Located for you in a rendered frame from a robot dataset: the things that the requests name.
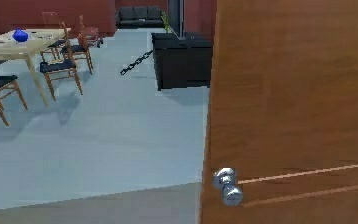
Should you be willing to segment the red wheeled cart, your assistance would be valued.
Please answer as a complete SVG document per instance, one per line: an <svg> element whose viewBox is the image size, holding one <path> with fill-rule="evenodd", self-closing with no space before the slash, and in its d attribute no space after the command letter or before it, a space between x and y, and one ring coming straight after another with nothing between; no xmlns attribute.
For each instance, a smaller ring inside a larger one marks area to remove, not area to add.
<svg viewBox="0 0 358 224"><path fill-rule="evenodd" d="M99 29L96 27L85 27L83 35L85 36L89 46L99 48L104 43L103 39L99 36Z"/></svg>

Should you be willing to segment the green house plant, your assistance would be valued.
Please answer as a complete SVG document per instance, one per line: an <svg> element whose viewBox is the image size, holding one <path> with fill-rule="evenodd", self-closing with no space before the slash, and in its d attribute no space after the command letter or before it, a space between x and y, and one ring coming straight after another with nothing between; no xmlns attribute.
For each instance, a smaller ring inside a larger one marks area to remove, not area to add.
<svg viewBox="0 0 358 224"><path fill-rule="evenodd" d="M171 27L171 25L169 24L169 20L168 20L168 16L167 14L162 11L161 12L161 19L163 21L164 24L164 30L167 34L174 34L176 37L178 37L177 32Z"/></svg>

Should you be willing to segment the blue round vase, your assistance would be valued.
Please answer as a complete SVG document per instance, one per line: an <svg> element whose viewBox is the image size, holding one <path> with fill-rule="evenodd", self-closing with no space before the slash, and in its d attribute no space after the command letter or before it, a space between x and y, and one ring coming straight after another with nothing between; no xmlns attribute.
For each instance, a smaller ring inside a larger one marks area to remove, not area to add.
<svg viewBox="0 0 358 224"><path fill-rule="evenodd" d="M20 29L16 29L12 37L16 42L26 42L28 40L28 34Z"/></svg>

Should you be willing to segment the silver round door knob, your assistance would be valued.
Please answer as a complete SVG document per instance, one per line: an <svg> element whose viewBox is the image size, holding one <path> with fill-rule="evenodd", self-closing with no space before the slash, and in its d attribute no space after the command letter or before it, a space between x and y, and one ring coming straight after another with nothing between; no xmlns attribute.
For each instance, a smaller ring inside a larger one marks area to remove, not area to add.
<svg viewBox="0 0 358 224"><path fill-rule="evenodd" d="M221 193L222 201L227 206L237 206L243 199L243 193L236 186L236 173L233 168L221 168L213 174L213 187Z"/></svg>

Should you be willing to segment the black sofa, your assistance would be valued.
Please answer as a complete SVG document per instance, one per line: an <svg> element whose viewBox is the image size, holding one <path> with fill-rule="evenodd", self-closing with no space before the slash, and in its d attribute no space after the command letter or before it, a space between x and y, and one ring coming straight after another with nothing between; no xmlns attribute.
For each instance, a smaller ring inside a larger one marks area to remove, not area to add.
<svg viewBox="0 0 358 224"><path fill-rule="evenodd" d="M127 6L116 12L116 25L120 29L163 28L164 22L157 6Z"/></svg>

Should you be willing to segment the brown wooden room door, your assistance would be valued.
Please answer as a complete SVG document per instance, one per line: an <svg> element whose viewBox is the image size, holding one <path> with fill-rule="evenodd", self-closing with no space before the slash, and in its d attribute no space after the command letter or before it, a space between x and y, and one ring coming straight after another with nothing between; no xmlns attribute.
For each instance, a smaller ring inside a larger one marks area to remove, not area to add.
<svg viewBox="0 0 358 224"><path fill-rule="evenodd" d="M199 224L358 224L358 0L217 1Z"/></svg>

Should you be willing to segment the pale wooden dining table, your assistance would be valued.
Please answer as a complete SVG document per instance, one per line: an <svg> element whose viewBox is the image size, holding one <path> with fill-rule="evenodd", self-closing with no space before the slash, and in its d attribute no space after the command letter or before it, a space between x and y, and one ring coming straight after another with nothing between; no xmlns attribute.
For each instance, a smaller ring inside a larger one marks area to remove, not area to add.
<svg viewBox="0 0 358 224"><path fill-rule="evenodd" d="M29 39L24 43L18 43L13 39L13 31L0 35L0 60L24 60L44 105L48 106L48 102L31 58L34 55L39 54L52 43L64 37L65 33L61 28L25 29L25 32L29 34Z"/></svg>

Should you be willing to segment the wooden chair with black seat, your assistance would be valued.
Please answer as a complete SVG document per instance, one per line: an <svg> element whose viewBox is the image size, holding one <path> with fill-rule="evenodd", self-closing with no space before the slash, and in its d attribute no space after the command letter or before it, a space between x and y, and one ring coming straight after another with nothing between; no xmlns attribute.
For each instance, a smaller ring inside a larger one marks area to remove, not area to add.
<svg viewBox="0 0 358 224"><path fill-rule="evenodd" d="M49 92L53 100L56 100L55 90L52 82L62 79L73 78L80 94L83 94L79 75L77 73L77 63L73 58L72 45L68 37L65 37L65 47L67 57L56 62L41 62L40 72L43 74Z"/></svg>
<svg viewBox="0 0 358 224"><path fill-rule="evenodd" d="M89 72L90 74L93 74L93 64L86 38L81 32L79 32L78 43L76 45L72 45L69 38L69 31L67 30L65 22L62 21L60 25L64 31L64 46L60 50L60 53L64 58L67 58L69 55L73 55L75 60L86 60Z"/></svg>
<svg viewBox="0 0 358 224"><path fill-rule="evenodd" d="M7 96L12 93L16 93L24 107L25 110L28 109L27 103L22 95L19 84L17 82L18 77L16 75L10 76L0 76L0 118L5 126L9 125L5 114L4 114L4 106L1 103L2 99L5 99Z"/></svg>
<svg viewBox="0 0 358 224"><path fill-rule="evenodd" d="M45 54L51 54L54 59L59 59L59 49L65 46L65 37L57 40L53 44L49 45L45 50L40 52L43 61L46 61Z"/></svg>

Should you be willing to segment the black low cabinet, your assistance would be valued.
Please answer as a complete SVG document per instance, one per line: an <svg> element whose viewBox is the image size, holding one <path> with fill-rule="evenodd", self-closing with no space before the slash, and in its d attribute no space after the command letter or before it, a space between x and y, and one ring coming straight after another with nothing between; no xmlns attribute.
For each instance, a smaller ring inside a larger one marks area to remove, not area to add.
<svg viewBox="0 0 358 224"><path fill-rule="evenodd" d="M212 44L197 33L184 39L173 33L152 33L157 89L209 86Z"/></svg>

